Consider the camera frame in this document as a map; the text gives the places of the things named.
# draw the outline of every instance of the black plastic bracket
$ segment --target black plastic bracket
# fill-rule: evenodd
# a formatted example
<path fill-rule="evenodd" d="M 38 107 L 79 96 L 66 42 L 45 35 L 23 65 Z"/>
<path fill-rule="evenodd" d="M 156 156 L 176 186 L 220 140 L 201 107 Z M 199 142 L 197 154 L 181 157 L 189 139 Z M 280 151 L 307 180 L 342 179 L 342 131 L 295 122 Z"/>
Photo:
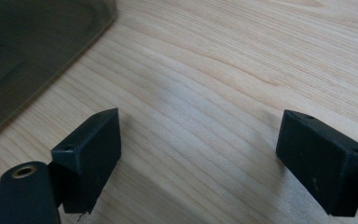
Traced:
<path fill-rule="evenodd" d="M 355 216 L 358 142 L 314 117 L 285 110 L 276 153 L 327 214 Z"/>
<path fill-rule="evenodd" d="M 51 150 L 53 161 L 27 162 L 0 180 L 0 223 L 61 223 L 94 208 L 121 157 L 118 110 L 91 116 Z"/>

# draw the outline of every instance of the wooden table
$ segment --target wooden table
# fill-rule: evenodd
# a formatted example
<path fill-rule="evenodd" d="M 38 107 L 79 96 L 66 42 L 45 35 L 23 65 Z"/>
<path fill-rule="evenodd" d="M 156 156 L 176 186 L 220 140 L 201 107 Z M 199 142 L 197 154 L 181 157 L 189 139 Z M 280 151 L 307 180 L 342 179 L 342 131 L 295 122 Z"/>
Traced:
<path fill-rule="evenodd" d="M 118 107 L 122 158 L 79 223 L 358 223 L 326 215 L 275 156 L 285 108 L 358 141 L 358 1 L 117 7 L 96 44 L 0 131 L 0 175 L 49 162 L 88 116 Z"/>

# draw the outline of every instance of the light wood surface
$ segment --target light wood surface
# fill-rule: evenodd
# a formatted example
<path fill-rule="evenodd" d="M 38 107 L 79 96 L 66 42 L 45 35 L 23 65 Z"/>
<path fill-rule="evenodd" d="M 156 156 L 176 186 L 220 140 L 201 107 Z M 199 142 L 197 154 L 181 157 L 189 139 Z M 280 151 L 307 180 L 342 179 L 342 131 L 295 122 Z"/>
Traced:
<path fill-rule="evenodd" d="M 0 175 L 118 107 L 122 158 L 79 223 L 358 223 L 276 159 L 285 108 L 358 141 L 358 1 L 118 0 L 118 18 L 0 132 Z M 61 214 L 63 223 L 78 215 Z"/>

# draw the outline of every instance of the wood grain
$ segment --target wood grain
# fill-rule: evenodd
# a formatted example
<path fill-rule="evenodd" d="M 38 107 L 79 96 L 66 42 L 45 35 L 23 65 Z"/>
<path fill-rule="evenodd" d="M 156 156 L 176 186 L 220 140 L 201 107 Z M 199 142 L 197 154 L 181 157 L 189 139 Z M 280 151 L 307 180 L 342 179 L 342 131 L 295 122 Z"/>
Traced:
<path fill-rule="evenodd" d="M 115 24 L 0 132 L 0 175 L 49 162 L 118 107 L 122 159 L 79 223 L 358 223 L 326 215 L 275 156 L 285 108 L 358 141 L 358 1 L 117 3 Z"/>

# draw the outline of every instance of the black mount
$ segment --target black mount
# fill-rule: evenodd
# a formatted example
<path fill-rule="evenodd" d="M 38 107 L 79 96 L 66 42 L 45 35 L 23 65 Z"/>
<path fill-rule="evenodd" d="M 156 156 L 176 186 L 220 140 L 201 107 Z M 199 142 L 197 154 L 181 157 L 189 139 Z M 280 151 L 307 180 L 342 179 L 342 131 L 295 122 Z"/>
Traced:
<path fill-rule="evenodd" d="M 358 143 L 318 119 L 285 110 L 277 156 L 324 211 L 354 217 L 358 209 Z"/>
<path fill-rule="evenodd" d="M 91 116 L 51 155 L 49 165 L 26 162 L 1 176 L 0 223 L 61 223 L 61 204 L 90 213 L 121 157 L 118 110 Z"/>

